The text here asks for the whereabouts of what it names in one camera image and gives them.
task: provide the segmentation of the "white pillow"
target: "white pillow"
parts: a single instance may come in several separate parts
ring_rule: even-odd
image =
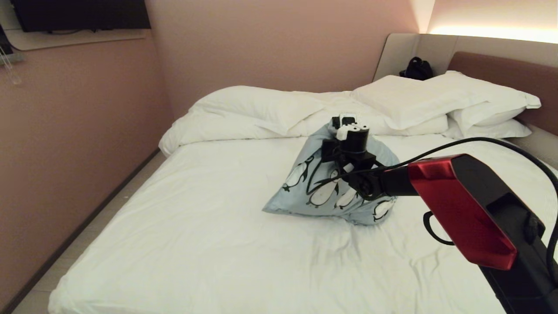
[[[389,75],[355,89],[350,96],[380,111],[395,130],[485,101],[459,87],[439,88],[426,82]]]
[[[233,86],[198,100],[193,109],[256,118],[255,124],[280,135],[324,106],[315,98],[274,89]]]
[[[446,137],[458,140],[479,136],[493,139],[507,139],[509,137],[525,137],[532,133],[528,127],[514,119],[493,126],[472,126],[465,134],[461,132],[455,120],[451,118],[448,119],[448,125],[448,130],[442,134]]]
[[[462,131],[468,130],[473,125],[496,125],[521,113],[518,110],[541,107],[541,101],[536,96],[510,87],[470,78],[456,71],[447,71],[446,74],[431,78],[425,82],[439,88],[463,88],[477,94],[482,99],[486,99],[485,102],[475,104],[463,110],[457,110],[451,114],[451,117],[458,123]]]

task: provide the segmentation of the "white bed sheet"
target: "white bed sheet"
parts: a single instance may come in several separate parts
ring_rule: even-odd
[[[451,141],[376,138],[401,160]],[[418,197],[401,197],[373,227],[262,212],[305,140],[180,147],[62,278],[49,312],[503,313],[480,270],[426,232]],[[554,225],[554,190],[536,166],[489,143],[437,155],[463,152]]]

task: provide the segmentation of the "upholstered headboard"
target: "upholstered headboard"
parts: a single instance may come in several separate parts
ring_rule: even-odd
[[[542,108],[525,110],[517,117],[518,120],[558,135],[558,68],[495,56],[456,52],[448,69],[538,96]]]

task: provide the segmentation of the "pillow on bed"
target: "pillow on bed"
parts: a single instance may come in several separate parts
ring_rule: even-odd
[[[439,88],[420,81],[388,75],[359,87],[351,97],[385,115],[388,126],[404,130],[457,109],[470,107],[486,99],[459,87]]]
[[[528,127],[519,123],[519,121],[511,119],[504,123],[493,126],[472,126],[465,132],[461,131],[458,123],[452,118],[448,119],[449,129],[442,133],[446,137],[452,139],[466,139],[469,137],[491,137],[493,139],[507,139],[510,137],[525,137],[532,132]]]
[[[427,84],[440,88],[464,88],[477,94],[480,98],[486,99],[485,102],[456,110],[450,114],[462,131],[466,131],[473,125],[497,125],[514,118],[525,109],[541,107],[541,101],[536,96],[510,87],[470,78],[456,71],[447,71],[444,75],[431,78]]]
[[[198,100],[194,109],[231,112],[256,118],[255,124],[280,135],[324,106],[315,98],[274,89],[233,86]]]
[[[321,162],[321,144],[325,139],[334,138],[331,130],[334,129],[330,122],[308,138],[285,183],[263,211],[301,217],[338,216],[356,225],[374,225],[388,217],[396,198],[382,197],[371,202],[365,201],[341,179],[307,193],[316,187],[318,181],[339,174],[334,162]],[[367,150],[376,155],[383,165],[399,162],[384,143],[371,136],[368,138]]]

